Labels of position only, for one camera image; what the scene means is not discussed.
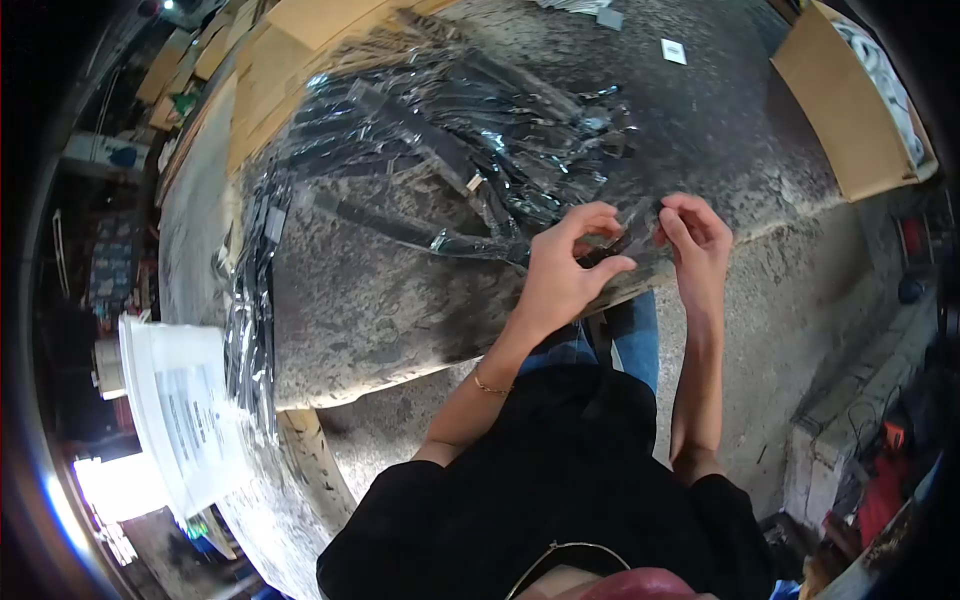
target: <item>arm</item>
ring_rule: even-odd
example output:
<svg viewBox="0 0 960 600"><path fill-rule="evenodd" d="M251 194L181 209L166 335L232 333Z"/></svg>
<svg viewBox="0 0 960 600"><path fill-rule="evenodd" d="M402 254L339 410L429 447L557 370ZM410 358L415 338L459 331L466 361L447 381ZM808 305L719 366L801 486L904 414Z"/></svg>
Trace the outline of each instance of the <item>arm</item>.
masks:
<svg viewBox="0 0 960 600"><path fill-rule="evenodd" d="M592 269L584 269L574 257L581 248L577 240L584 235L613 237L620 233L622 227L615 214L616 209L608 204L582 204L572 208L556 226L534 237L530 270L516 309L487 355L450 394L430 423L413 460L446 467L487 433L530 351L583 312L611 277L636 266L631 258L611 256Z"/></svg>
<svg viewBox="0 0 960 600"><path fill-rule="evenodd" d="M684 366L670 424L670 462L688 486L711 473L723 419L724 280L733 235L702 198L663 199L659 245L673 246L677 285L686 310Z"/></svg>

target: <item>necklace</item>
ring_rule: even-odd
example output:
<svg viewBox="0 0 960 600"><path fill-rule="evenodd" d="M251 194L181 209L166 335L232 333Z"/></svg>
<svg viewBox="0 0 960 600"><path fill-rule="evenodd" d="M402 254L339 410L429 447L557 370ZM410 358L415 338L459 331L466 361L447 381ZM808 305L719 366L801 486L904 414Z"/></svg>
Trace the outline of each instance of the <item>necklace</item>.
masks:
<svg viewBox="0 0 960 600"><path fill-rule="evenodd" d="M607 546L602 546L599 543L590 543L589 541L568 541L566 543L557 543L556 540L553 540L550 542L550 546L546 549L546 552L541 554L540 558L538 558L535 563L530 565L530 568L528 568L526 571L523 572L522 575L520 575L520 578L517 579L514 586L510 588L510 593L507 594L507 597L504 598L504 600L510 600L511 598L514 597L514 594L516 593L516 589L520 587L520 584L523 583L523 580L525 580L530 575L530 573L532 573L533 570L537 568L537 565L542 563L543 559L548 557L551 552L553 552L554 550L558 550L560 548L567 548L569 546L587 546L590 548L600 548L601 550L606 550L608 554L611 554L615 559L620 561L620 564L623 564L623 568L627 569L628 571L630 570L630 566L627 564L627 562L621 559L619 554L617 554L616 552L613 552Z"/></svg>

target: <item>finger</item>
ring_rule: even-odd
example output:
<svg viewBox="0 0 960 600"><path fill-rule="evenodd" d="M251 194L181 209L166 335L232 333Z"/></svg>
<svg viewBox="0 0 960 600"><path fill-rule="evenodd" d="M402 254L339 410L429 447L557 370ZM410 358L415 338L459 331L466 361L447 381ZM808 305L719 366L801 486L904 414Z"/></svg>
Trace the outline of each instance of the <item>finger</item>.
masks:
<svg viewBox="0 0 960 600"><path fill-rule="evenodd" d="M684 216L685 219L691 219L700 226L701 231L707 239L716 239L730 232L727 224L713 212L707 201L700 196L691 196L689 194L670 194L662 201L664 206L673 208Z"/></svg>
<svg viewBox="0 0 960 600"><path fill-rule="evenodd" d="M704 233L700 231L700 224L688 215L681 214L680 220L686 225L686 230L690 232L690 237L693 238L693 241L696 242L697 246L702 248L707 243L707 238Z"/></svg>
<svg viewBox="0 0 960 600"><path fill-rule="evenodd" d="M686 228L686 223L673 208L664 208L660 211L660 225L663 227L667 238L673 242L681 255L699 249L697 243L690 237L690 231Z"/></svg>
<svg viewBox="0 0 960 600"><path fill-rule="evenodd" d="M584 226L584 235L596 233L605 237L614 237L623 233L623 226L613 217L594 217Z"/></svg>
<svg viewBox="0 0 960 600"><path fill-rule="evenodd" d="M654 229L654 244L657 245L657 248L663 248L663 245L666 244L666 233L659 223L657 223L657 228Z"/></svg>
<svg viewBox="0 0 960 600"><path fill-rule="evenodd" d="M596 296L613 276L635 268L636 261L629 256L617 255L604 258L597 266L587 270L590 291Z"/></svg>
<svg viewBox="0 0 960 600"><path fill-rule="evenodd" d="M607 203L580 204L571 208L555 227L560 236L572 244L587 232L588 225L594 225L597 220L605 222L615 214L616 208Z"/></svg>

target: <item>white bag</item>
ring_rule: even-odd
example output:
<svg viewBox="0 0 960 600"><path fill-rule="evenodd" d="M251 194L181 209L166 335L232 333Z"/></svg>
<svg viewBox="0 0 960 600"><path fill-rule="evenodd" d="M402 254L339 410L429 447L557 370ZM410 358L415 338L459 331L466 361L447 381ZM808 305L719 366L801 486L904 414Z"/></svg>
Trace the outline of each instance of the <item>white bag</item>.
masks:
<svg viewBox="0 0 960 600"><path fill-rule="evenodd" d="M178 523L250 480L240 409L227 400L224 332L120 318L133 424Z"/></svg>

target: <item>small white box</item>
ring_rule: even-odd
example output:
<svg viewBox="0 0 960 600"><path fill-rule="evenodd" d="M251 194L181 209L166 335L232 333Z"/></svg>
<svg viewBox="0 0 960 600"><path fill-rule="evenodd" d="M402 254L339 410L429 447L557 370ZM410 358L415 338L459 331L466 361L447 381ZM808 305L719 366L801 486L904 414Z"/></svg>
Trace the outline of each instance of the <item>small white box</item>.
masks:
<svg viewBox="0 0 960 600"><path fill-rule="evenodd" d="M665 59L686 64L686 52L684 52L683 44L670 41L669 39L661 39L660 46L663 48L663 57Z"/></svg>

